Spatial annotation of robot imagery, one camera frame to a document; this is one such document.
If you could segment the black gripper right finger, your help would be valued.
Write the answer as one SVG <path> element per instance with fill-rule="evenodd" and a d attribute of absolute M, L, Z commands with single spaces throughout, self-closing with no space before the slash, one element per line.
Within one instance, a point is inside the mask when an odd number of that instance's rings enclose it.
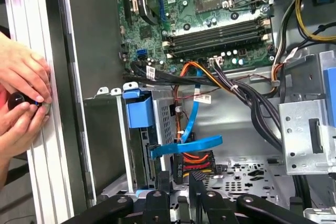
<path fill-rule="evenodd" d="M 203 222 L 203 214 L 209 223 L 314 223 L 312 220 L 282 208 L 261 197 L 243 194 L 231 206 L 222 195 L 207 190 L 203 183 L 204 174 L 190 172 L 189 200 L 195 209 L 195 223 Z"/>

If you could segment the person's left hand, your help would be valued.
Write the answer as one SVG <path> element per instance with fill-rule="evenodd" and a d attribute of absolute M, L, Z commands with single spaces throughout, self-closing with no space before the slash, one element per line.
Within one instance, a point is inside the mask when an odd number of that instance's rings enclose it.
<path fill-rule="evenodd" d="M 46 59 L 1 33 L 1 84 L 37 102 L 51 103 L 50 67 Z"/>

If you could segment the person's right hand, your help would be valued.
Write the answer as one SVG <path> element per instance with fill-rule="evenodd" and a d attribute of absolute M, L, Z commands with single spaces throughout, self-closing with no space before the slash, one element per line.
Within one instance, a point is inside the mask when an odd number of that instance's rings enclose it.
<path fill-rule="evenodd" d="M 42 126 L 49 119 L 45 106 L 24 102 L 9 110 L 1 108 L 1 162 L 29 149 Z"/>

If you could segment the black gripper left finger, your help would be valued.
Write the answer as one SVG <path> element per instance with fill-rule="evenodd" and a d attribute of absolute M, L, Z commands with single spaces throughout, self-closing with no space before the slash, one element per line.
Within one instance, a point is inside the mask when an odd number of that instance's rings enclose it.
<path fill-rule="evenodd" d="M 134 200 L 116 194 L 64 223 L 170 223 L 170 175 L 159 173 L 158 188 Z"/>

